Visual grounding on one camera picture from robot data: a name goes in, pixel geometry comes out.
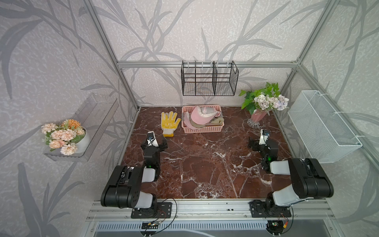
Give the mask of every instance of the marble table surface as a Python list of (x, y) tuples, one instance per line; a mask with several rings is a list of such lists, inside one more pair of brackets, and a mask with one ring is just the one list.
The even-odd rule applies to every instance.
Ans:
[[(126, 149), (122, 164), (142, 165), (140, 145), (148, 131), (154, 131), (161, 143), (161, 112), (181, 107), (143, 107)], [(161, 174), (156, 182), (143, 183), (142, 191), (158, 198), (265, 198), (267, 193), (291, 184), (286, 175), (267, 174), (260, 165), (261, 156), (247, 147), (248, 137), (259, 139), (260, 129), (247, 125), (248, 111), (240, 107), (222, 107), (225, 126), (218, 133), (185, 134), (181, 123), (168, 137), (168, 149), (161, 152)], [(279, 160), (291, 157), (287, 143), (272, 113), (260, 121), (271, 130), (271, 139), (279, 142)]]

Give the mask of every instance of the white flower pot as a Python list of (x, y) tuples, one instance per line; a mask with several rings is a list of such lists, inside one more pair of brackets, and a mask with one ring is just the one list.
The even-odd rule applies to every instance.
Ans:
[(91, 142), (91, 138), (87, 134), (87, 130), (83, 128), (86, 131), (86, 135), (83, 137), (83, 139), (76, 143), (76, 146), (78, 147), (77, 151), (75, 153), (83, 153), (86, 151), (89, 143)]

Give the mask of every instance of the flower vase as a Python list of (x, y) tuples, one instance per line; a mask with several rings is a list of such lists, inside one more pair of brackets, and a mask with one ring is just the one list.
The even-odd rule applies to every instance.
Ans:
[(252, 115), (251, 119), (247, 121), (247, 124), (250, 127), (253, 128), (259, 128), (259, 121), (263, 119), (264, 116), (266, 116), (267, 112), (264, 110), (257, 109)]
[(89, 143), (91, 142), (90, 136), (87, 134), (87, 130), (85, 128), (83, 128), (83, 130), (86, 132), (86, 135), (83, 137), (82, 140), (80, 140), (80, 142), (76, 143), (78, 149), (75, 151), (75, 153), (85, 152)]

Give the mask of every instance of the white mesh basket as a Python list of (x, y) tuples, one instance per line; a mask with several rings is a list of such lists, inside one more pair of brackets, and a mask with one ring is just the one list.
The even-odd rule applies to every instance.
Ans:
[(301, 91), (288, 112), (312, 158), (336, 162), (362, 146), (319, 91)]

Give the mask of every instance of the bouquet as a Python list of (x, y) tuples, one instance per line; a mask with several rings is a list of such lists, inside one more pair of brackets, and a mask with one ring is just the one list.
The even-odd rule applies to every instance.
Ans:
[(66, 119), (60, 125), (48, 123), (42, 126), (41, 132), (45, 134), (44, 142), (50, 147), (50, 151), (61, 148), (63, 155), (72, 155), (86, 135), (86, 130), (74, 119)]
[(241, 109), (246, 108), (250, 114), (256, 112), (257, 109), (269, 112), (271, 110), (284, 110), (287, 108), (289, 99), (282, 96), (279, 91), (278, 83), (266, 83), (263, 89), (251, 91), (241, 90), (239, 96), (245, 96)]

